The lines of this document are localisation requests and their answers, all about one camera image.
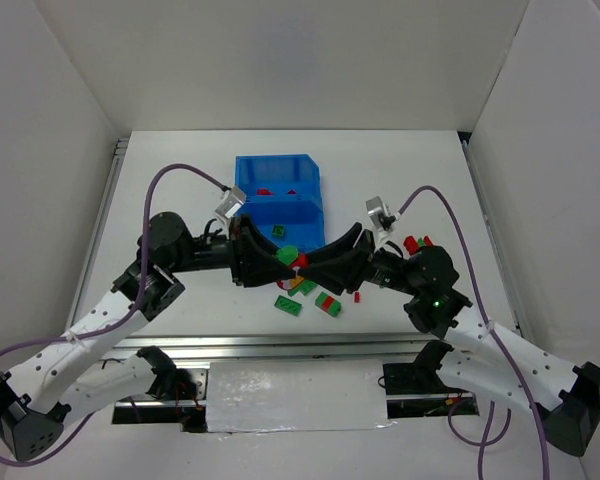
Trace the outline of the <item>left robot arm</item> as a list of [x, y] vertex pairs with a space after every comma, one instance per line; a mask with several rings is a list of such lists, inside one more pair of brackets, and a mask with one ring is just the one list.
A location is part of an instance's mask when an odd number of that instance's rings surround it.
[[185, 290], [176, 277], [181, 272], [228, 268], [244, 287], [295, 276], [249, 217], [236, 217], [233, 223], [229, 236], [206, 230], [194, 237], [176, 213], [155, 215], [139, 240], [137, 259], [102, 299], [57, 341], [0, 371], [0, 438], [12, 464], [38, 463], [66, 427], [127, 397], [196, 398], [191, 375], [157, 346], [142, 347], [105, 370], [92, 368], [175, 302]]

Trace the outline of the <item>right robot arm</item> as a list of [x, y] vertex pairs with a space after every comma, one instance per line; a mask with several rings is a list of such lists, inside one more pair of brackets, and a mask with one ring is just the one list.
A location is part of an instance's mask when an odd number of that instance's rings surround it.
[[459, 274], [444, 248], [424, 246], [404, 258], [376, 248], [372, 233], [355, 224], [309, 254], [299, 273], [334, 294], [369, 282], [409, 295], [405, 313], [433, 337], [416, 359], [426, 379], [529, 415], [551, 445], [585, 454], [600, 423], [600, 367], [560, 359], [482, 314], [455, 290]]

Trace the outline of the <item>green base plate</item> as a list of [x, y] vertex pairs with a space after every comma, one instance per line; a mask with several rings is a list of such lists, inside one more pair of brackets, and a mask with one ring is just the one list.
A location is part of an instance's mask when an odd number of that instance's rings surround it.
[[304, 279], [292, 280], [289, 283], [289, 289], [287, 290], [287, 294], [289, 296], [294, 296], [298, 292], [298, 290], [302, 288], [304, 283], [305, 283]]

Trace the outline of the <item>green sloped 2x2 brick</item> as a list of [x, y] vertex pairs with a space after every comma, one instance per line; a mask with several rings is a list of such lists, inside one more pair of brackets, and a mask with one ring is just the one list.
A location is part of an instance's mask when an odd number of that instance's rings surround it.
[[282, 224], [274, 224], [272, 226], [271, 235], [274, 239], [282, 240], [287, 235], [287, 228]]

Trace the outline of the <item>green 2x4 plate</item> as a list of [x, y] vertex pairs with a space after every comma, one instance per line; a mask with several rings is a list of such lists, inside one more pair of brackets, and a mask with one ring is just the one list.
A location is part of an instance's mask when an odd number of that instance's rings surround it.
[[277, 310], [294, 317], [298, 317], [303, 309], [303, 305], [301, 303], [282, 295], [279, 295], [276, 298], [274, 307]]

